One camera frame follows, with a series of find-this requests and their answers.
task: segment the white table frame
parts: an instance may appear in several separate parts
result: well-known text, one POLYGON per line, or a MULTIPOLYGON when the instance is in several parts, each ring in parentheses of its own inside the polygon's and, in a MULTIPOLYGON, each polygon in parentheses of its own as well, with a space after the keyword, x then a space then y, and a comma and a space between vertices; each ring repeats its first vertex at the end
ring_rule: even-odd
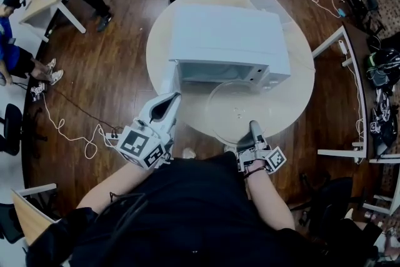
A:
MULTIPOLYGON (((71 11, 68 10, 68 8, 63 4, 63 0, 59 0, 57 4, 54 5, 57 9, 59 9, 67 18, 68 20, 78 29, 81 33, 86 32, 86 28, 75 18, 75 16, 72 14, 71 11)), ((23 23, 20 23, 21 25, 27 27, 33 34, 35 34, 38 38, 43 40, 45 43, 49 42, 49 38, 40 33, 33 25, 28 23, 29 19, 27 21, 24 21, 23 23)))
MULTIPOLYGON (((369 162, 371 164, 400 164, 400 154, 385 154, 382 155, 379 160, 371 159, 369 162)), ((375 194, 374 198, 390 202, 391 203, 390 208, 387 209, 367 203, 364 203, 363 207, 366 209, 378 211, 379 213, 388 214, 391 216, 400 206, 400 174, 397 177, 396 190, 394 191, 393 198, 381 196, 378 194, 375 194)))
MULTIPOLYGON (((342 63, 343 67, 347 67, 348 65, 352 64, 353 61, 356 60, 356 57, 353 52, 353 48, 351 46, 349 37, 346 33, 344 26, 341 26, 334 34, 332 34, 328 39, 326 39, 317 49, 312 52, 312 57, 315 59, 317 58, 323 51, 325 51, 330 45, 336 43, 340 38, 345 39, 347 51, 350 53, 350 58, 345 60, 342 63)), ((361 117, 363 118, 362 128, 363 128, 363 139, 362 141, 355 141, 353 142, 354 150, 335 150, 335 149, 319 149, 317 152, 318 154, 323 154, 327 156, 337 156, 337 157, 351 157, 355 158, 357 161, 358 158, 366 158, 367 157, 367 143, 368 143, 368 128, 366 124, 366 105, 365 105, 365 98, 364 98, 364 87, 361 81, 360 70, 358 69, 357 64, 353 64, 354 66, 354 73, 356 75, 356 81, 359 88, 359 95, 360 95, 360 103, 361 103, 361 117)))

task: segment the black shirt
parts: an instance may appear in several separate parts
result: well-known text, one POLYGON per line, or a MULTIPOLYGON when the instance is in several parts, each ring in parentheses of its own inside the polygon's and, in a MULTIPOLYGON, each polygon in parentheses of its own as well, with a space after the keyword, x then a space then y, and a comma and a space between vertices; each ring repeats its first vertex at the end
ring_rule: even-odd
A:
MULTIPOLYGON (((123 215, 131 207, 129 200, 89 222, 86 230, 71 219, 73 230, 81 230, 73 241, 71 267, 315 265, 312 259, 318 260, 319 253, 302 236, 291 229, 275 231, 261 221, 231 155, 163 165, 134 190, 144 193, 148 204, 123 232, 118 226, 128 220, 123 215)), ((39 266, 37 259, 51 266, 43 261, 43 248, 57 241, 39 243, 29 248, 28 267, 39 266)))

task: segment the person's arm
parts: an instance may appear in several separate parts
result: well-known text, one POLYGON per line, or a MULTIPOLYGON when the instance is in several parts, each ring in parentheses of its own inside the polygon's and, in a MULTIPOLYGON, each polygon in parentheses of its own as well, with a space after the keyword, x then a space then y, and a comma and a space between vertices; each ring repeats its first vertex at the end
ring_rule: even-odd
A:
POLYGON ((0 59, 0 73, 4 76, 4 78, 6 78, 7 84, 13 83, 13 81, 12 81, 13 77, 11 77, 10 73, 7 70, 6 63, 2 59, 0 59))
MULTIPOLYGON (((263 161, 256 160, 248 167, 253 171, 264 166, 263 161)), ((262 220, 272 229, 280 230, 289 228, 294 230, 293 216, 276 191, 269 175, 265 170, 256 171, 247 178, 251 199, 257 207, 262 220)))
POLYGON ((90 190, 77 208, 90 207, 98 214, 110 203, 110 192, 114 194, 129 193, 152 172, 153 170, 145 170, 135 164, 128 163, 90 190))

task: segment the microwave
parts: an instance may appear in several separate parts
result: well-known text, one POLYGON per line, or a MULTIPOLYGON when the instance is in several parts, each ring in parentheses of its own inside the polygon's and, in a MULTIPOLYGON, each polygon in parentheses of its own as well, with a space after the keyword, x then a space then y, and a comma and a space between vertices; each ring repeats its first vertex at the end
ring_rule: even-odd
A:
POLYGON ((279 16, 255 9, 177 7, 168 60, 164 85, 171 89, 184 82, 243 80, 270 90, 290 77, 279 16))

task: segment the black shorts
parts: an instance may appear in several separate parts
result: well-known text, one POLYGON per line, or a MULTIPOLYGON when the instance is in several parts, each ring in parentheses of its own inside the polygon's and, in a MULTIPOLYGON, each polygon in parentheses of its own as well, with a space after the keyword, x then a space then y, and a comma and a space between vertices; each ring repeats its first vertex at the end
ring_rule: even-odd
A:
POLYGON ((25 74, 30 74, 35 68, 35 63, 31 61, 33 58, 32 54, 27 52, 25 49, 19 48, 19 59, 17 65, 13 70, 10 70, 10 74, 17 77, 25 78, 25 74))

